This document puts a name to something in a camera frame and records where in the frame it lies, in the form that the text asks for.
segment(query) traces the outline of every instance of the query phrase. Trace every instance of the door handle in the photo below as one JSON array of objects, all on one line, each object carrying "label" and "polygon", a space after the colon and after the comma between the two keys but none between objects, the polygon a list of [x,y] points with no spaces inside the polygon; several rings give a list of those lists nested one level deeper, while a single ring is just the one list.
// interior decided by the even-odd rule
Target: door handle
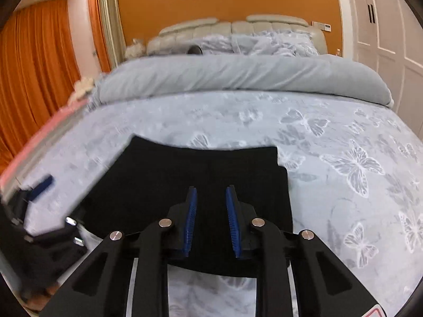
[{"label": "door handle", "polygon": [[369,20],[370,20],[370,23],[372,23],[372,21],[371,21],[371,14],[370,14],[370,5],[369,4],[367,5],[367,8],[369,9]]},{"label": "door handle", "polygon": [[375,20],[374,20],[374,9],[373,9],[373,5],[371,5],[371,14],[373,15],[373,23],[375,24]]}]

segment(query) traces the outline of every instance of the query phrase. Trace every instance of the white door frame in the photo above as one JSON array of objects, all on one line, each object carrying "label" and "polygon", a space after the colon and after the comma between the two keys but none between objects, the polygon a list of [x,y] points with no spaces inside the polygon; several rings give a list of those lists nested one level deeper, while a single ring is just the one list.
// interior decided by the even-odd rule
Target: white door frame
[{"label": "white door frame", "polygon": [[354,59],[354,34],[350,0],[339,0],[342,19],[342,53],[344,58]]}]

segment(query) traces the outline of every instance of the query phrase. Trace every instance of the pink cloth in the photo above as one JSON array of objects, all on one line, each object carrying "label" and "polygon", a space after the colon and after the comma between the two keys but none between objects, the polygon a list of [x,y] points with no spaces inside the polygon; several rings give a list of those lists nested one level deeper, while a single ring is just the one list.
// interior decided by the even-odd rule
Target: pink cloth
[{"label": "pink cloth", "polygon": [[9,163],[8,167],[3,171],[0,176],[0,189],[3,189],[6,183],[14,177],[15,171],[22,163],[26,160],[31,152],[39,145],[44,138],[46,138],[51,132],[53,132],[60,123],[65,121],[69,116],[73,115],[76,111],[83,108],[88,102],[88,99],[81,101],[75,101],[70,106],[65,106],[59,109],[54,116],[52,116],[43,127],[31,137],[24,148],[15,156],[15,158]]}]

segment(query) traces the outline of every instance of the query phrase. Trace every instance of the black cloth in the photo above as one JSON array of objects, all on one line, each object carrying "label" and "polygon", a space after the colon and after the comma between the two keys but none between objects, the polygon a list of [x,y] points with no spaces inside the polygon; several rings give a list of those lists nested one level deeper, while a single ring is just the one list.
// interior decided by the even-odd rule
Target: black cloth
[{"label": "black cloth", "polygon": [[166,217],[197,188],[197,214],[190,256],[175,264],[225,276],[255,277],[255,265],[234,257],[225,192],[234,185],[238,200],[257,216],[292,232],[286,169],[275,147],[195,150],[169,147],[134,136],[115,163],[81,201],[75,215],[104,238],[110,232],[144,230]]}]

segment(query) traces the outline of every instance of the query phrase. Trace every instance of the orange wall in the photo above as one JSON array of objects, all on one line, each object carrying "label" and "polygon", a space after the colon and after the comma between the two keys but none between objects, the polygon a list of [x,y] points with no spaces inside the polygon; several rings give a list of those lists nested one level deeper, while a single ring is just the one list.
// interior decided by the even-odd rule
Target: orange wall
[{"label": "orange wall", "polygon": [[126,44],[132,38],[146,42],[164,27],[186,20],[216,17],[245,20],[250,14],[292,15],[332,25],[324,32],[328,51],[342,50],[342,24],[338,0],[118,0]]}]

